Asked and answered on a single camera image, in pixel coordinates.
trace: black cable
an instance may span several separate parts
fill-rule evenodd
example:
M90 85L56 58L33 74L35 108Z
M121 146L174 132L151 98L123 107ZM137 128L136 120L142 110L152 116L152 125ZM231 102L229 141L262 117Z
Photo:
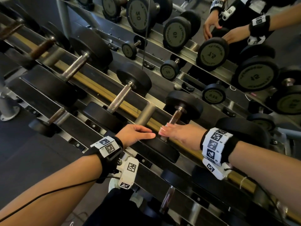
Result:
M114 177L114 176L108 176L108 177L104 177L104 178L116 178L116 179L120 179L119 177ZM44 194L41 194L39 196L37 196L36 198L32 199L31 201L29 201L28 203L26 203L25 205L21 206L20 208L18 208L17 210L13 211L12 213L8 214L7 216L3 217L1 220L0 220L0 223L4 220L6 220L7 218L13 216L15 213L19 212L21 209L24 209L26 206L28 206L29 204L31 204L32 202L34 202L35 200L39 199L40 197L43 197L47 194L52 194L54 192L57 192L57 191L61 191L61 190L66 190L66 189L69 189L69 188L72 188L72 187L76 187L76 186L81 186L81 185L84 185L84 184L87 184L87 183L90 183L90 182L95 182L97 181L98 179L103 179L103 178L97 178L97 179L93 179L93 180L90 180L90 181L87 181L87 182L82 182L82 183L78 183L78 184L75 184L75 185L71 185L71 186L66 186L66 187L63 187L63 188L59 188L57 190L53 190L53 191L49 191L47 193L44 193Z
M224 171L228 171L228 170L235 171L236 173L240 174L241 176L246 177L245 175L242 175L242 174L241 174L241 171L240 171L240 170L237 170L237 169L234 169L234 168L233 168L233 169L231 169L231 168L224 169ZM257 181L255 181L254 179L252 179L252 178L249 177L249 176L247 176L247 177L248 177L248 179L249 179L251 182L253 182L253 183L255 183L257 186L259 186L259 188L261 188L261 190L265 193L265 195L268 197L268 199L273 203L273 206L274 206L274 208L276 209L276 211L277 211L277 213L278 213L278 215L279 215L279 217L280 217L281 223L282 223L284 226L286 226L286 223L285 223L285 221L284 221L284 218L283 218L282 215L281 215L280 210L277 208L276 203L273 201L273 199L272 199L271 196L268 194L268 192L266 192L266 190L265 190L265 189L264 189Z

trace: dumbbell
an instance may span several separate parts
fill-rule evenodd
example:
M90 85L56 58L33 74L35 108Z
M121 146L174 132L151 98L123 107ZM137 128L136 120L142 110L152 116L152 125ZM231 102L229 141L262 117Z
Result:
M231 84L243 92L268 88L279 73L274 58L275 50L269 45L246 46L239 54L238 67L231 79Z
M121 14L121 7L126 7L129 0L101 0L103 12L111 19Z
M71 45L65 35L52 23L47 22L45 26L42 26L42 31L47 38L36 49L28 54L21 54L17 50L10 50L13 60L20 66L31 69L36 65L36 59L38 59L43 53L50 49L54 44L57 44L65 50L69 50Z
M269 113L271 113L272 111L254 100L251 100L249 102L248 111L252 113L247 117L248 121L252 121L258 124L263 129L269 132L275 129L276 125L274 122L274 117L269 115Z
M85 63L104 70L113 60L108 45L99 35L86 27L80 27L69 40L80 57L62 75L58 77L48 69L37 65L22 76L30 85L65 107L72 106L79 98L68 81Z
M145 35L155 23L162 24L172 13L172 0L129 0L126 17L135 33Z
M244 118L224 117L216 122L215 127L233 134L246 143L266 149L269 148L271 136L268 131Z
M48 119L47 122L36 118L32 122L30 122L28 126L41 135L51 138L56 133L59 133L61 131L58 126L62 123L62 120L60 118L62 118L65 112L65 108L60 108L52 117Z
M7 8L0 3L0 11L15 20L0 31L0 52L4 53L11 47L4 40L23 26L41 34L41 28L38 23L18 4L13 5L11 8Z
M226 88L222 85L222 82L218 80L216 83L206 86L203 90L203 101L211 105L216 105L224 102L227 98Z
M183 46L198 32L201 17L193 10L182 12L180 16L169 20L163 30L163 45L174 50Z
M265 104L279 114L301 114L301 68L299 66L281 68L279 77L273 85L277 91L267 98Z
M198 119L203 112L201 101L183 91L171 91L165 99L165 104L176 109L169 121L171 124L177 123L182 114L187 114L191 120L194 120ZM158 136L154 139L142 140L142 142L172 163L176 163L180 156L179 152L169 145L168 137Z
M236 113L233 111L234 101L230 101L227 107L224 107L222 112L226 114L228 117L236 117Z
M161 75L172 81L179 74L180 69L186 65L187 61L172 54L170 60L165 61L160 68Z
M138 52L137 49L144 50L144 48L146 46L145 42L147 45L148 42L146 39L136 35L134 37L134 43L132 43L130 41L126 41L122 44L122 52L127 58L134 60L136 58L136 55Z
M77 0L77 2L85 10L88 10L88 11L94 10L95 5L93 3L93 0Z
M116 112L125 97L131 91L144 97L152 87L149 76L132 63L125 63L121 69L118 69L117 77L125 87L107 109L90 102L83 110L86 117L103 129L110 130L113 133L118 133L125 124L125 119L122 119Z
M212 38L205 41L198 50L197 65L207 71L212 71L224 64L229 54L229 45L222 38L229 29L215 29Z

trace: forearm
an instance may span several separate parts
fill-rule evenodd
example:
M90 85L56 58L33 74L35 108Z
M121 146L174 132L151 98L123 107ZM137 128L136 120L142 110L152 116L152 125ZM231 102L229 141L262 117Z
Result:
M238 142L229 162L260 183L296 213L301 213L301 162Z
M301 3L271 16L269 31L301 23Z
M96 179L101 173L102 166L97 155L81 157L35 184L11 201L0 211L0 219L40 194ZM59 226L66 220L93 184L94 182L91 182L43 196L0 223L0 225Z

